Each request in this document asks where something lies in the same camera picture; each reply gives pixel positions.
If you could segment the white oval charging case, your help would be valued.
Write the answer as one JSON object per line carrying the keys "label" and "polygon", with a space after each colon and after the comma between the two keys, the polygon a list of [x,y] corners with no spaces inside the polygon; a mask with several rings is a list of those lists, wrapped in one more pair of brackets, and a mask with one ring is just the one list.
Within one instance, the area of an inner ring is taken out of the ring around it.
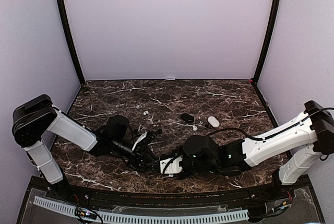
{"label": "white oval charging case", "polygon": [[214,128],[217,128],[220,126],[220,122],[214,116],[209,116],[207,118],[207,121]]}

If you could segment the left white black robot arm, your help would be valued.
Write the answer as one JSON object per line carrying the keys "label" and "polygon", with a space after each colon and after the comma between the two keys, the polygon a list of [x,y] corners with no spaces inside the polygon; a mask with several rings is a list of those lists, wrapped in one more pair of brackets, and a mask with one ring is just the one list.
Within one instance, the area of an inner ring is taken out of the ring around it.
{"label": "left white black robot arm", "polygon": [[130,130],[128,118],[115,115],[106,125],[93,131],[63,113],[46,94],[26,102],[13,112],[12,133],[16,143],[26,151],[45,179],[54,185],[53,192],[62,201],[69,201],[74,190],[64,182],[64,172],[44,144],[43,134],[53,133],[96,157],[116,155],[121,159],[127,158],[127,166],[137,171],[158,169],[158,157],[148,148],[157,132],[148,131],[127,142],[125,135]]}

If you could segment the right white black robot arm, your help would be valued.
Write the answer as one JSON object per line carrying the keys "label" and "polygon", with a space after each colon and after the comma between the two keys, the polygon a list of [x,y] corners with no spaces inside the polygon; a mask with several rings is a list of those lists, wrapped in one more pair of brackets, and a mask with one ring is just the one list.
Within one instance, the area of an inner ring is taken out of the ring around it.
{"label": "right white black robot arm", "polygon": [[277,200],[315,161],[333,154],[333,108],[324,108],[311,100],[305,110],[287,123],[258,136],[246,134],[244,139],[220,146],[212,136],[193,135],[181,151],[160,163],[162,174],[174,175],[193,171],[237,176],[278,154],[296,149],[282,165],[266,189],[271,200]]}

